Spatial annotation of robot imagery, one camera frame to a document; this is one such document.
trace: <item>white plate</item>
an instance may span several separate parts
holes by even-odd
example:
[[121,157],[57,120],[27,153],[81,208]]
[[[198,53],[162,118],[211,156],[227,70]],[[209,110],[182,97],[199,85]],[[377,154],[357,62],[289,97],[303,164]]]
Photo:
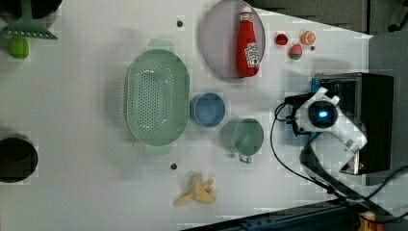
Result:
[[[236,52],[241,9],[246,6],[249,5],[241,0],[221,1],[210,9],[202,24],[200,38],[204,57],[220,77],[241,77],[237,70]],[[252,20],[262,60],[265,53],[265,30],[261,18],[253,9]]]

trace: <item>black bowl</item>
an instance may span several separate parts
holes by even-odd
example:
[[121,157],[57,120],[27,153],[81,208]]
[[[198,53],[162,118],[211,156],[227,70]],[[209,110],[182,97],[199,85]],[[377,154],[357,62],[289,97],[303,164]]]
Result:
[[34,146],[20,138],[0,141],[0,181],[14,183],[29,177],[38,164]]
[[[62,2],[63,0],[31,0],[33,18],[43,18],[54,13]],[[17,18],[21,17],[20,0],[0,0],[0,9]]]

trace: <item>blue cup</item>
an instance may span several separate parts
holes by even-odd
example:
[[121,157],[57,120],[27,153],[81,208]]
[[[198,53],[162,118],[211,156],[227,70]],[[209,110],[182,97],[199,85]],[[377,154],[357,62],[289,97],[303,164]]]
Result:
[[224,101],[215,93],[197,95],[190,102],[190,117],[201,126],[215,127],[222,122],[224,116]]

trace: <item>banana peel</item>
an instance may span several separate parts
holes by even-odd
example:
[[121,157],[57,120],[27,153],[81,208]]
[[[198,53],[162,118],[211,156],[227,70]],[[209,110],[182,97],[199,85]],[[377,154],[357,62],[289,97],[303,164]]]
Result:
[[196,173],[192,176],[192,187],[189,192],[182,195],[179,199],[174,201],[174,205],[182,205],[187,203],[191,199],[203,204],[214,204],[217,198],[211,194],[211,187],[214,184],[214,180],[210,179],[203,184],[203,178],[200,173]]

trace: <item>ketchup label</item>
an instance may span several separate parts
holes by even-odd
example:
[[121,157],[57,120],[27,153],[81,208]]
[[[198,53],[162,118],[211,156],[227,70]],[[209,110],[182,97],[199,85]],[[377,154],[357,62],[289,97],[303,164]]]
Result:
[[245,56],[248,67],[259,66],[259,51],[256,42],[248,43],[245,48]]

